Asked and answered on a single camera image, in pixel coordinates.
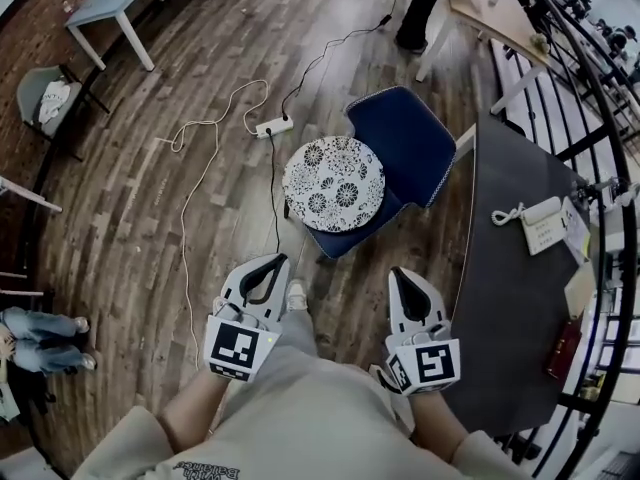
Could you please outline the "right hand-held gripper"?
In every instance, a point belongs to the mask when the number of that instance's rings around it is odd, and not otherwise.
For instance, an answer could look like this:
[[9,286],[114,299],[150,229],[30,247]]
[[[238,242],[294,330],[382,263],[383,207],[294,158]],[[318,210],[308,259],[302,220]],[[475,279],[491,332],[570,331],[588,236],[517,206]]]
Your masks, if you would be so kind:
[[384,389],[402,396],[441,391],[459,381],[460,342],[451,337],[440,292],[404,267],[391,269],[388,284],[388,357],[383,367],[372,364],[369,374]]

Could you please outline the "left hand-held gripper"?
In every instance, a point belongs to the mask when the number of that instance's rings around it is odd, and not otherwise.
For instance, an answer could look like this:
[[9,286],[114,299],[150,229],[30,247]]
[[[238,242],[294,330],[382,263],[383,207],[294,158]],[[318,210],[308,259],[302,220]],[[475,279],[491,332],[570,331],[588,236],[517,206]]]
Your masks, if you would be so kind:
[[203,359],[212,373],[251,383],[282,335],[291,263],[284,253],[245,262],[228,275],[208,315]]

